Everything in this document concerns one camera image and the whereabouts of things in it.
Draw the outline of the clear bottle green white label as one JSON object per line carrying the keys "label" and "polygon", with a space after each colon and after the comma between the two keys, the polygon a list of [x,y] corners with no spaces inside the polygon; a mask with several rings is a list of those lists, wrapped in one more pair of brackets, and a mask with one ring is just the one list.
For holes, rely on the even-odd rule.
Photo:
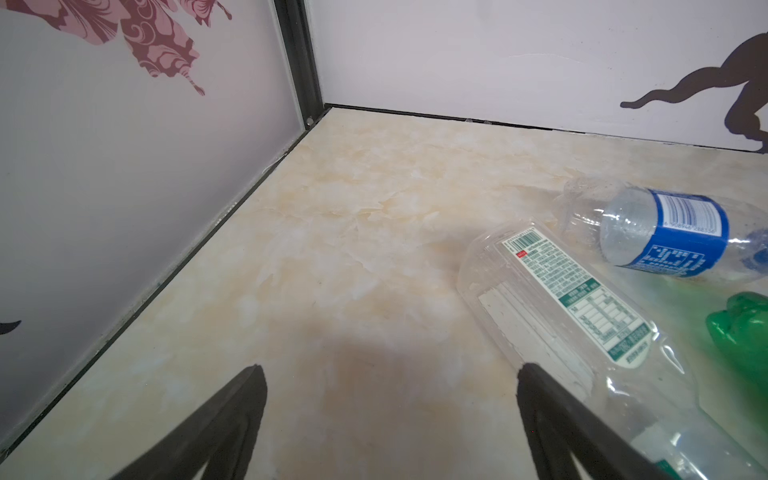
{"label": "clear bottle green white label", "polygon": [[543,224],[512,222],[473,240],[457,288],[513,367],[542,367],[672,476],[766,477],[701,409],[695,376],[669,336]]}

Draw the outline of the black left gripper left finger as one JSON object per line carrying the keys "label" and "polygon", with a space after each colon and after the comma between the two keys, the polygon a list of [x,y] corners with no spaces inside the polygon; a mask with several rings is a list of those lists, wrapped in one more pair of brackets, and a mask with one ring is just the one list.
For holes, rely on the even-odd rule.
{"label": "black left gripper left finger", "polygon": [[252,365],[230,380],[116,479],[243,479],[255,448],[268,387]]}

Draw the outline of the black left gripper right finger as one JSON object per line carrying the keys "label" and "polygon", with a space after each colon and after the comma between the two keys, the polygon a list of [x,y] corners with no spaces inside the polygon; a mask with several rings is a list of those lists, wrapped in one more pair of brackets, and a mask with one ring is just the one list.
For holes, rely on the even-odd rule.
{"label": "black left gripper right finger", "polygon": [[540,479],[667,479],[542,367],[518,372],[517,403]]}

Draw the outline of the clear bottle blue label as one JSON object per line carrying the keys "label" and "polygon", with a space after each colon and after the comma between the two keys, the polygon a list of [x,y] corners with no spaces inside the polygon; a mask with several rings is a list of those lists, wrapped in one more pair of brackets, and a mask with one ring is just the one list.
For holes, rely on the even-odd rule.
{"label": "clear bottle blue label", "polygon": [[617,267],[708,283],[767,275],[767,213],[744,201],[580,177],[553,213],[562,239]]}

